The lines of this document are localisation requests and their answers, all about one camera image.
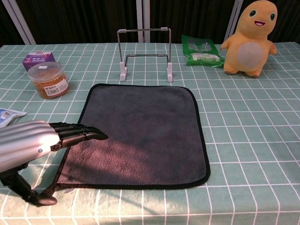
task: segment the green plastic package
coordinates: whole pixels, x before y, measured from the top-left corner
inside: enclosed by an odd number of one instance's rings
[[[224,59],[210,39],[198,39],[181,35],[183,54],[188,58],[187,66],[220,67]]]

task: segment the robotic hand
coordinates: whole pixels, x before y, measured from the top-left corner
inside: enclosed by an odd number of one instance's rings
[[[82,124],[45,123],[28,121],[0,129],[0,180],[4,186],[36,206],[55,205],[52,196],[31,189],[18,171],[28,163],[51,151],[76,145],[91,139],[105,140],[107,135],[94,127]]]

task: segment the wire phone holder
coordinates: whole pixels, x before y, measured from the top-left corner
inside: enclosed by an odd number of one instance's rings
[[[120,33],[127,33],[127,32],[138,32],[138,31],[168,31],[169,32],[169,56],[168,54],[127,54],[125,63],[123,61],[122,57],[122,51],[121,51],[121,43],[120,43]],[[129,57],[139,57],[139,56],[156,56],[156,57],[166,57],[167,58],[167,76],[168,76],[168,82],[173,81],[173,75],[172,75],[172,63],[171,63],[171,29],[168,27],[161,27],[157,29],[136,29],[136,30],[127,30],[127,29],[120,29],[117,32],[118,36],[118,43],[119,43],[119,51],[120,51],[120,57],[121,57],[121,62],[120,62],[120,81],[124,82],[126,81],[126,75],[127,75],[127,61]]]

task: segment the stuffed dinosaur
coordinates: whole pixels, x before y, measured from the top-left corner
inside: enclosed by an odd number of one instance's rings
[[[239,71],[258,78],[269,54],[276,54],[277,48],[269,41],[277,20],[275,4],[267,0],[251,3],[242,12],[236,32],[222,45],[227,49],[224,72]]]

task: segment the white stand foot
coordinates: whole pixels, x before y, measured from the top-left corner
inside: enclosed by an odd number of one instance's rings
[[[125,67],[125,64],[123,62],[120,62],[120,70],[120,81],[124,82],[126,80],[127,67]]]
[[[172,75],[172,63],[168,62],[168,68],[167,68],[167,73],[168,73],[168,82],[173,81],[173,75]]]

